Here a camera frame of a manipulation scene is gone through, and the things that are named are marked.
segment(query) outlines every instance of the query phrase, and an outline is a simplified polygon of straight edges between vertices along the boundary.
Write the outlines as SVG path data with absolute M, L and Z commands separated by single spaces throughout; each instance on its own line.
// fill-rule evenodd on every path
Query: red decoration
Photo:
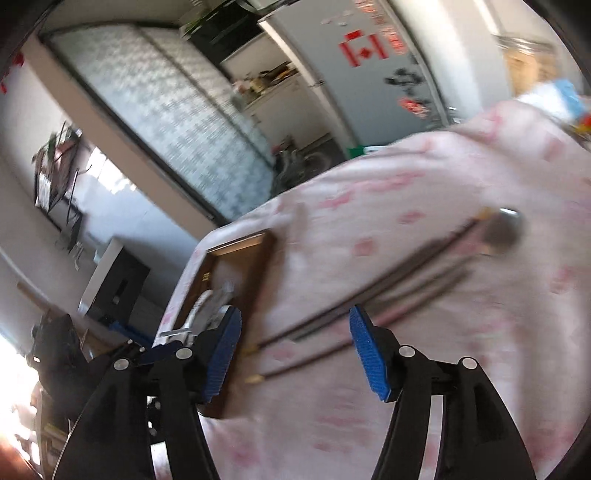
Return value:
M 388 43 L 390 43 L 396 53 L 399 55 L 405 55 L 408 53 L 407 46 L 393 27 L 384 27 L 380 30 L 380 32 L 384 37 L 386 37 L 386 40 L 388 40 Z
M 381 43 L 379 42 L 379 38 L 376 34 L 372 33 L 371 35 L 367 35 L 369 42 L 371 43 L 372 48 L 364 46 L 359 50 L 354 50 L 353 47 L 349 44 L 352 40 L 357 40 L 359 38 L 364 37 L 363 31 L 355 30 L 345 35 L 345 41 L 339 44 L 343 55 L 349 61 L 349 64 L 352 67 L 359 67 L 361 66 L 361 60 L 367 60 L 371 58 L 373 54 L 377 54 L 378 58 L 381 60 L 388 58 L 388 53 L 384 50 Z
M 354 32 L 347 33 L 345 35 L 345 40 L 351 41 L 361 37 L 363 37 L 363 32 L 361 30 L 355 30 Z
M 17 65 L 19 67 L 22 67 L 25 63 L 25 56 L 21 53 L 18 52 L 14 58 L 12 59 L 12 65 Z M 2 77 L 2 79 L 0 79 L 0 92 L 2 92 L 3 95 L 6 95 L 7 93 L 7 88 L 6 85 L 4 85 L 4 79 L 7 77 L 8 74 L 6 74 L 4 77 Z
M 581 120 L 581 124 L 586 127 L 591 127 L 591 115 L 585 115 Z
M 421 103 L 418 103 L 410 98 L 401 98 L 398 104 L 405 110 L 414 113 L 419 118 L 426 118 L 429 114 L 429 109 Z
M 376 12 L 375 5 L 371 0 L 355 0 L 355 5 L 366 14 L 373 14 Z

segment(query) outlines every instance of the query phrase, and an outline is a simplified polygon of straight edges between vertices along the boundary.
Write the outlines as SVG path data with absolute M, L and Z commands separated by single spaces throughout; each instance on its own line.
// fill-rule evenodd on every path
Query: sunlight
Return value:
M 120 169 L 115 167 L 98 147 L 90 154 L 86 169 L 88 175 L 96 178 L 112 194 L 120 192 L 126 187 L 129 187 L 132 192 L 135 191 L 135 185 L 121 173 Z
M 18 412 L 13 406 L 25 406 L 31 414 L 36 412 L 30 407 L 31 392 L 39 380 L 37 371 L 27 365 L 25 358 L 0 336 L 0 384 L 10 388 L 0 389 L 0 433 L 16 448 L 23 458 L 30 460 L 29 454 L 23 451 L 15 435 L 28 440 L 32 432 L 20 422 Z
M 35 442 L 31 444 L 31 460 L 36 465 L 41 465 L 41 458 L 39 457 L 39 445 Z

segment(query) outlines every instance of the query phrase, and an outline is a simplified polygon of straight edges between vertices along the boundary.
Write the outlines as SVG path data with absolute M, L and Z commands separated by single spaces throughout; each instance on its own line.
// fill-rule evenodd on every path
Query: white cabinet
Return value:
M 313 103 L 300 74 L 268 89 L 245 110 L 272 146 L 293 137 L 304 148 L 329 133 L 320 109 Z

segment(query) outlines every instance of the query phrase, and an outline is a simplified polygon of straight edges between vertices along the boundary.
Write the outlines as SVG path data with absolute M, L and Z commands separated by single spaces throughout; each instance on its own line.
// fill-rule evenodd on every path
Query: white refrigerator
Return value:
M 429 69 L 387 4 L 298 0 L 259 23 L 295 63 L 342 147 L 448 124 Z

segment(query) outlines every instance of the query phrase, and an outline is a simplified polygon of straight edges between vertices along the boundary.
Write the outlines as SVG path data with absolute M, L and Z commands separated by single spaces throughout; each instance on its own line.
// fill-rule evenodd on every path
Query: metal rivet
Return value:
M 115 370 L 125 370 L 129 367 L 129 360 L 126 358 L 119 358 L 119 360 L 113 364 L 113 367 L 115 367 Z
M 186 360 L 193 356 L 193 352 L 190 348 L 181 348 L 180 350 L 177 350 L 176 355 L 179 360 Z
M 406 358 L 411 358 L 416 353 L 414 348 L 408 345 L 404 345 L 398 349 L 398 353 L 400 355 L 405 356 Z
M 468 370 L 474 370 L 476 367 L 478 367 L 478 362 L 476 362 L 476 360 L 473 358 L 466 357 L 464 360 L 462 360 L 462 365 Z

